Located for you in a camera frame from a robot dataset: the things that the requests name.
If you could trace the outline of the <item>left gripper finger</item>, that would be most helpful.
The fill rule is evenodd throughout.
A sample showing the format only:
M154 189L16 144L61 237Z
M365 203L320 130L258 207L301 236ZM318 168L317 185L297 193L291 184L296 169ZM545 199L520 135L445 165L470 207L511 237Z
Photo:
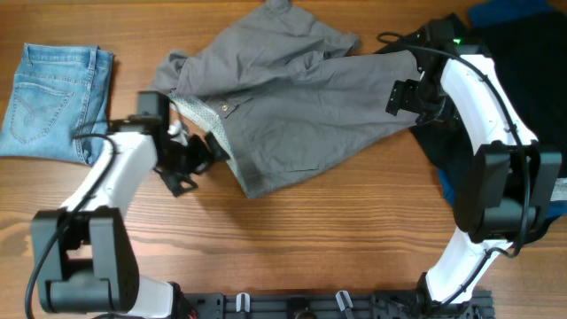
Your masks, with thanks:
M162 171L159 173L160 178L167 186L172 195L176 198L182 196L183 194L194 191L198 188L198 184L195 183L189 175L182 175L169 171Z
M230 159L229 154L221 146L212 131L205 134L205 144L207 148L206 160L208 163L217 163Z

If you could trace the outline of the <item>grey shorts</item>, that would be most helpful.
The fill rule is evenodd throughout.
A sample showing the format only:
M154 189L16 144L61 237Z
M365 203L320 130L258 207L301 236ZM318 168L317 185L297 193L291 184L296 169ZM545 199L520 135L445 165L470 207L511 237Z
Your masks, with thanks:
M214 133L258 198L415 124L413 113L385 110L395 82L419 78L415 56L356 56L359 43L288 1L267 1L199 54L171 51L151 88Z

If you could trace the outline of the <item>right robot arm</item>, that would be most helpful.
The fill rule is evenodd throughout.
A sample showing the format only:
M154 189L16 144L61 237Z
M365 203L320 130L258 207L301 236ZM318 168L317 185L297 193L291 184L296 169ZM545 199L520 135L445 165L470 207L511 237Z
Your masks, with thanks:
M378 40L416 55L419 80L396 81L386 111L416 114L416 123L461 121L472 164L453 203L455 232L439 261L416 290L417 317L462 315L473 289L493 260L519 255L548 214L562 154L541 145L517 115L484 44L454 34L434 19L416 42L393 32Z

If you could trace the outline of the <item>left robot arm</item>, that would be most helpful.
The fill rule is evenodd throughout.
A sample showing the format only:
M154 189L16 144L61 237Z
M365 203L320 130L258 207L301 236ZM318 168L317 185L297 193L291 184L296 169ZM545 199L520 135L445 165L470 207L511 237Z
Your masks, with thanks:
M106 132L97 134L103 151L77 191L31 221L35 265L24 298L26 317L34 315L34 296L47 313L198 317L178 284L140 274L124 220L148 174L157 173L179 197L198 188L193 175L227 159L213 132L192 135L183 122L210 129L217 118L196 97L141 91L136 113L109 121Z

